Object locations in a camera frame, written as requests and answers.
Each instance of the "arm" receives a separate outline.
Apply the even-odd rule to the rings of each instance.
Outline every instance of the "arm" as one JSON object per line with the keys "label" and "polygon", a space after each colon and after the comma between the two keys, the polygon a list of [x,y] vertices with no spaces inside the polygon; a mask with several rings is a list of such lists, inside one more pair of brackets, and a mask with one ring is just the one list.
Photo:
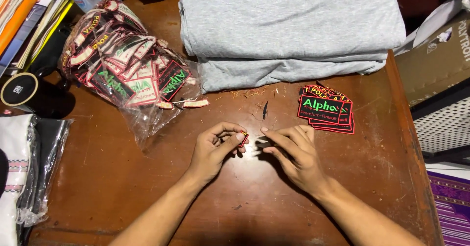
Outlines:
{"label": "arm", "polygon": [[244,147],[237,147],[244,139],[241,131],[246,129],[233,123],[219,123],[201,133],[185,174],[110,245],[167,245],[194,198],[219,173],[225,156],[245,152]]}
{"label": "arm", "polygon": [[[314,129],[295,126],[261,132],[278,146],[263,149],[282,165],[289,179],[316,199],[356,246],[424,246],[401,226],[351,194],[323,172],[314,147]],[[286,158],[288,153],[293,159]]]}

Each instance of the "stack of gray fabric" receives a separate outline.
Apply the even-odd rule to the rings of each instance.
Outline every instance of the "stack of gray fabric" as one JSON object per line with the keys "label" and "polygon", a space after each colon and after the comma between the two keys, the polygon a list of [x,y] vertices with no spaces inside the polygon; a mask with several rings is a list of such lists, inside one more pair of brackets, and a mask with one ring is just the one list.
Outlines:
{"label": "stack of gray fabric", "polygon": [[405,40],[397,0],[180,0],[203,92],[372,73]]}

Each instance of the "purple patterned mat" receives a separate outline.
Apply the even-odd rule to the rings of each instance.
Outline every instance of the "purple patterned mat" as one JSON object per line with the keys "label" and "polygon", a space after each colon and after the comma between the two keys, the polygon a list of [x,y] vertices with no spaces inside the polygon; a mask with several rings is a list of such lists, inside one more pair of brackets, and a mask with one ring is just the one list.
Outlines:
{"label": "purple patterned mat", "polygon": [[430,171],[428,176],[445,245],[470,246],[470,181]]}

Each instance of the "brown table surface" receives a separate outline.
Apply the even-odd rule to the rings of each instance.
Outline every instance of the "brown table surface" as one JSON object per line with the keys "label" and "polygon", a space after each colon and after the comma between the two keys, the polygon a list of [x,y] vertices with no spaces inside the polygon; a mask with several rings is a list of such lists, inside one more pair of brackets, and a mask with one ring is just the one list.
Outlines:
{"label": "brown table surface", "polygon": [[[125,1],[151,33],[182,52],[177,2]],[[297,99],[298,89],[310,83],[268,85],[262,96],[248,99],[241,93],[209,94],[211,105],[184,111],[145,153],[115,107],[84,87],[73,87],[77,104],[68,118],[75,122],[53,182],[49,219],[34,228],[30,245],[109,243],[179,179],[197,135],[220,121],[248,129],[247,153],[224,164],[170,245],[347,245],[322,209],[285,177],[277,160],[257,156],[253,145],[263,126],[307,123],[297,118]],[[427,245],[443,245],[393,55],[372,75],[336,76],[323,83],[354,101],[356,122],[354,135],[316,131],[325,171]],[[256,105],[267,100],[269,114],[260,121],[262,111]]]}

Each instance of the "bag of patches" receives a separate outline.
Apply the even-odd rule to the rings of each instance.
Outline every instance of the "bag of patches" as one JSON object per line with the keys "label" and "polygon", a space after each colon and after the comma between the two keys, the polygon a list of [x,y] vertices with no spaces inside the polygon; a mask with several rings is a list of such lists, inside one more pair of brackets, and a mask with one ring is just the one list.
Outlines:
{"label": "bag of patches", "polygon": [[146,139],[200,100],[197,63],[150,36],[121,0],[103,0],[75,25],[60,58],[62,73],[121,110],[141,149]]}

